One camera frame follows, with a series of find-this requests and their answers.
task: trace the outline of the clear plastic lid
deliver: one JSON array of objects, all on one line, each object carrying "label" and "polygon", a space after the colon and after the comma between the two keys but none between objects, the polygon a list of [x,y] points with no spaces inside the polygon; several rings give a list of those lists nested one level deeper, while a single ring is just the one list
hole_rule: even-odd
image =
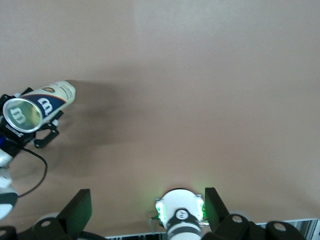
[{"label": "clear plastic lid", "polygon": [[23,98],[12,98],[3,105],[3,116],[16,130],[32,133],[42,125],[42,113],[37,105]]}]

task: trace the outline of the glowing green light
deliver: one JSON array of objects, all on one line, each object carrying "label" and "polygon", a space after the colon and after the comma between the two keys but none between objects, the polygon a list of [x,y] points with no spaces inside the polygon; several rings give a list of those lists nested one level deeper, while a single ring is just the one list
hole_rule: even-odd
[{"label": "glowing green light", "polygon": [[196,200],[196,203],[198,205],[200,219],[205,218],[206,217],[205,202],[201,198],[198,198]]},{"label": "glowing green light", "polygon": [[155,205],[155,208],[158,212],[158,216],[159,216],[159,219],[161,222],[165,222],[167,220],[167,216],[166,216],[166,205],[163,204],[162,202],[158,202],[156,205]]}]

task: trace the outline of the round metal bolt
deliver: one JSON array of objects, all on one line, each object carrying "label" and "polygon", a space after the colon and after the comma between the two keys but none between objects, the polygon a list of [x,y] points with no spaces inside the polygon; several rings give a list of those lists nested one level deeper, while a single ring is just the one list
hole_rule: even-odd
[{"label": "round metal bolt", "polygon": [[0,237],[4,236],[7,233],[6,230],[0,230]]},{"label": "round metal bolt", "polygon": [[280,222],[274,223],[273,226],[278,231],[281,231],[281,232],[285,232],[286,231],[286,227],[283,224],[281,224]]},{"label": "round metal bolt", "polygon": [[47,220],[47,221],[44,221],[43,223],[41,223],[41,227],[47,227],[47,226],[49,226],[50,225],[50,221],[49,220]]},{"label": "round metal bolt", "polygon": [[237,224],[242,223],[242,218],[241,218],[240,216],[238,216],[238,215],[234,215],[234,216],[232,217],[232,220],[233,220],[235,223],[237,223]]}]

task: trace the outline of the can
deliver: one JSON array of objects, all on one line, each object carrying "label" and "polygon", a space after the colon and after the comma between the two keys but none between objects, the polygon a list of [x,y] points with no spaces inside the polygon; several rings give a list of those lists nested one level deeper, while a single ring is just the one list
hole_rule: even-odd
[{"label": "can", "polygon": [[57,81],[6,101],[3,116],[16,130],[32,133],[49,122],[76,98],[76,89],[67,81]]}]

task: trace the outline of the circular logo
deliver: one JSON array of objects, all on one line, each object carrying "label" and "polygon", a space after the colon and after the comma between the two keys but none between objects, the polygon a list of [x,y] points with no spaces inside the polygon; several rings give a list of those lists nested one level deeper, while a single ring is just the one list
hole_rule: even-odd
[{"label": "circular logo", "polygon": [[177,219],[186,220],[189,217],[189,214],[186,210],[178,210],[175,214]]},{"label": "circular logo", "polygon": [[42,90],[44,90],[46,92],[49,92],[49,93],[54,93],[55,92],[55,90],[52,87],[48,87],[48,86],[42,88]]}]

